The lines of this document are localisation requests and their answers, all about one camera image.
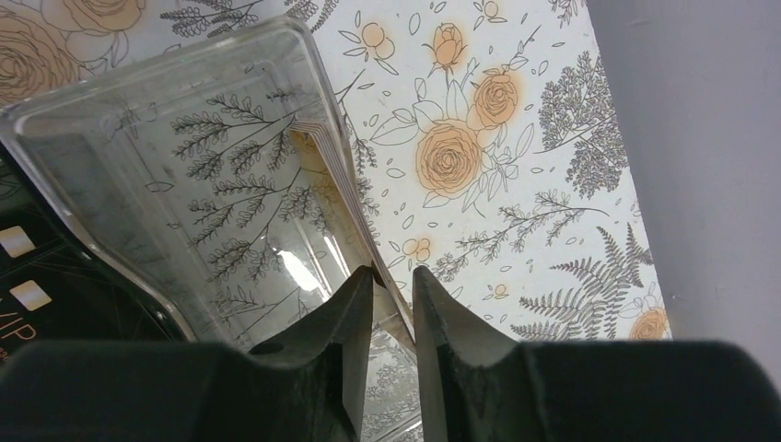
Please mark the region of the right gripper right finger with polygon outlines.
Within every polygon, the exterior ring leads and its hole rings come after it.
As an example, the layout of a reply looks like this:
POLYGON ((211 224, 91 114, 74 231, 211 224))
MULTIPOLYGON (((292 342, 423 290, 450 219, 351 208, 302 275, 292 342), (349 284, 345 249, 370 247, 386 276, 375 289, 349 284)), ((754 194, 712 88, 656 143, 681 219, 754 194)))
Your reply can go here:
POLYGON ((523 440, 519 346, 454 299, 424 266, 413 272, 413 298, 425 440, 523 440))

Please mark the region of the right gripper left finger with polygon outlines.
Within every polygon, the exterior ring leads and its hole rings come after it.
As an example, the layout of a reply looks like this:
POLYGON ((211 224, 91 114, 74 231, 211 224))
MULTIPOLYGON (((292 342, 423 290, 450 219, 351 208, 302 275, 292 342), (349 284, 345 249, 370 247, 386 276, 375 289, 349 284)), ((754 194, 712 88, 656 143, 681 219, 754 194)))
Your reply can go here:
POLYGON ((357 441, 374 275, 360 266, 322 305, 249 353, 262 366, 261 441, 357 441))

